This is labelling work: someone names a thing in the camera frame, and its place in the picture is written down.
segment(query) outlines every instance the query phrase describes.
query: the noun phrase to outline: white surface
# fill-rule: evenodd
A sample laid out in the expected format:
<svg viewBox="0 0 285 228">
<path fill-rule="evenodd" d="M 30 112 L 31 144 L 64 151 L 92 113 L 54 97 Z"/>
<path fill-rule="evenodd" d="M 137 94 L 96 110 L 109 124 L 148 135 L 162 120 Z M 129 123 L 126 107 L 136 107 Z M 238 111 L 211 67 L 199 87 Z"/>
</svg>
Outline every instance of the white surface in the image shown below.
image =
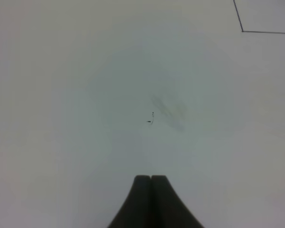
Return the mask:
<svg viewBox="0 0 285 228">
<path fill-rule="evenodd" d="M 285 228 L 285 36 L 230 0 L 1 0 L 0 228 L 105 228 L 137 174 Z"/>
<path fill-rule="evenodd" d="M 245 31 L 285 32 L 285 0 L 236 0 Z"/>
</svg>

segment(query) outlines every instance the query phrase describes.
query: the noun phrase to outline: small ink mark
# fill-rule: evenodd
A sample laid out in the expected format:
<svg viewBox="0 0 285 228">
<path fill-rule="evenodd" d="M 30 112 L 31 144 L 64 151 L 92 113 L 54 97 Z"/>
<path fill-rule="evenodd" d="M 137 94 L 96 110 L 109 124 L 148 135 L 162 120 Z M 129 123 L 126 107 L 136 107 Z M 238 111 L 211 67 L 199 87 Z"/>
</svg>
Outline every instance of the small ink mark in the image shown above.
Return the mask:
<svg viewBox="0 0 285 228">
<path fill-rule="evenodd" d="M 153 121 L 154 121 L 154 112 L 152 112 L 152 122 L 151 121 L 147 121 L 147 122 L 151 123 L 150 125 L 152 125 Z"/>
</svg>

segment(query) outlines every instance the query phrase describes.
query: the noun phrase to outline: black mark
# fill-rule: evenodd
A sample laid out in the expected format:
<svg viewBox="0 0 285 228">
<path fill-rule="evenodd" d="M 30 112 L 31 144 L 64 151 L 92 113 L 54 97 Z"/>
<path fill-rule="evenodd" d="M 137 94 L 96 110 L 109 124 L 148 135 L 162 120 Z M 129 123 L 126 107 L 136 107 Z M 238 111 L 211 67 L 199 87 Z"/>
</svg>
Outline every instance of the black mark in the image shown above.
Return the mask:
<svg viewBox="0 0 285 228">
<path fill-rule="evenodd" d="M 147 121 L 147 122 L 152 124 L 153 121 L 154 121 L 154 112 L 152 112 L 152 122 L 151 122 L 151 121 Z"/>
</svg>

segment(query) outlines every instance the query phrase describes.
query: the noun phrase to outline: black line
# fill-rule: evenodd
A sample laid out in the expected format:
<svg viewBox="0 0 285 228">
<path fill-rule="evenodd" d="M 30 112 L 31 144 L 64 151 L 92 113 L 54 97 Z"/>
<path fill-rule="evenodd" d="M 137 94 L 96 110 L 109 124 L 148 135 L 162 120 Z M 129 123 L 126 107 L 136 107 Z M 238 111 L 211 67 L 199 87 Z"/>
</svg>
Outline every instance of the black line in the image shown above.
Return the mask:
<svg viewBox="0 0 285 228">
<path fill-rule="evenodd" d="M 238 17 L 238 21 L 239 21 L 239 24 L 240 24 L 240 26 L 241 26 L 242 32 L 244 32 L 243 26 L 242 26 L 242 22 L 241 22 L 241 18 L 239 18 L 238 8 L 237 8 L 237 5 L 236 5 L 236 1 L 233 0 L 233 3 L 234 3 L 234 6 L 235 6 L 235 8 L 236 8 L 236 11 L 237 11 L 237 17 Z"/>
<path fill-rule="evenodd" d="M 271 34 L 285 34 L 285 32 L 261 32 L 261 31 L 242 31 L 242 32 L 250 32 L 250 33 L 271 33 Z"/>
<path fill-rule="evenodd" d="M 237 11 L 237 17 L 238 17 L 238 21 L 239 21 L 239 24 L 241 26 L 241 29 L 242 29 L 242 32 L 250 32 L 250 33 L 267 33 L 267 34 L 285 34 L 285 32 L 262 32 L 262 31 L 244 31 L 243 29 L 243 25 L 242 25 L 242 22 L 241 22 L 241 18 L 239 17 L 239 14 L 238 14 L 238 8 L 237 8 L 237 5 L 236 5 L 236 1 L 233 0 L 233 3 L 234 3 L 234 6 L 236 8 L 236 11 Z"/>
</svg>

